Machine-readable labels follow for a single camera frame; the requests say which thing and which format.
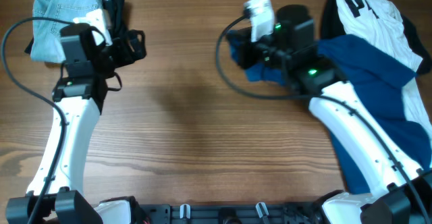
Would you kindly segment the blue polo shirt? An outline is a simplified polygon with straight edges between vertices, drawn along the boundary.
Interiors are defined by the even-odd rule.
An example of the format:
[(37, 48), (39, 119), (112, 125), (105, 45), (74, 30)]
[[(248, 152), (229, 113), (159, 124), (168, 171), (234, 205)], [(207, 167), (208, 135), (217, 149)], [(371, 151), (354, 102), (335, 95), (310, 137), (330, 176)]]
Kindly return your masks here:
[[(228, 32), (232, 57), (235, 62), (240, 62), (240, 47), (246, 38), (239, 30)], [(414, 72), (405, 65), (397, 62), (393, 57), (385, 54), (370, 45), (367, 41), (354, 35), (342, 35), (332, 39), (318, 41), (318, 54), (336, 62), (349, 81), (352, 82), (356, 94), (362, 104), (371, 113), (374, 119), (385, 130), (389, 137), (411, 159), (420, 164), (424, 169), (430, 169), (431, 165), (431, 136), (427, 134), (426, 126), (414, 122), (405, 116), (408, 103), (402, 102), (402, 87), (408, 85), (408, 79), (414, 79)], [(265, 72), (266, 76), (260, 78), (259, 74), (263, 66), (254, 65), (246, 70), (248, 79), (253, 81), (272, 80), (285, 82), (277, 69), (275, 72)], [(346, 178), (348, 189), (353, 194), (365, 194), (370, 187), (364, 177), (360, 176), (360, 170), (349, 157), (342, 144), (331, 134), (332, 144), (335, 148), (342, 171)]]

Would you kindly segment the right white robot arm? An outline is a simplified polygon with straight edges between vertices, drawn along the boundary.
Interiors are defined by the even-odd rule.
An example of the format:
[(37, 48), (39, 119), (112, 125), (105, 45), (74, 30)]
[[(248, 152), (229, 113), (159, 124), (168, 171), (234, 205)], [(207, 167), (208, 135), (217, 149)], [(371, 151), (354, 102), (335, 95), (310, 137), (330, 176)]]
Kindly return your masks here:
[(326, 197), (318, 223), (430, 223), (431, 147), (403, 114), (413, 73), (352, 35), (315, 40), (307, 8), (244, 5), (250, 26), (227, 34), (250, 80), (268, 80), (303, 99), (329, 130), (348, 190)]

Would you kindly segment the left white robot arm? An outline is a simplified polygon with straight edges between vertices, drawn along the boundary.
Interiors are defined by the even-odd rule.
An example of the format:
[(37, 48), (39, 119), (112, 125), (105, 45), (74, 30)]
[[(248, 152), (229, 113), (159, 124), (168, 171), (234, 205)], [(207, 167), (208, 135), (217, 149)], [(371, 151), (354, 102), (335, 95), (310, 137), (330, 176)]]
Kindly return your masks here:
[(110, 39), (96, 27), (70, 24), (59, 43), (67, 72), (56, 83), (51, 99), (53, 124), (34, 179), (23, 197), (8, 201), (8, 223), (46, 223), (55, 213), (58, 223), (148, 223), (132, 196), (111, 198), (91, 206), (83, 194), (88, 146), (111, 88), (107, 79), (116, 69), (146, 56), (145, 35), (129, 30)]

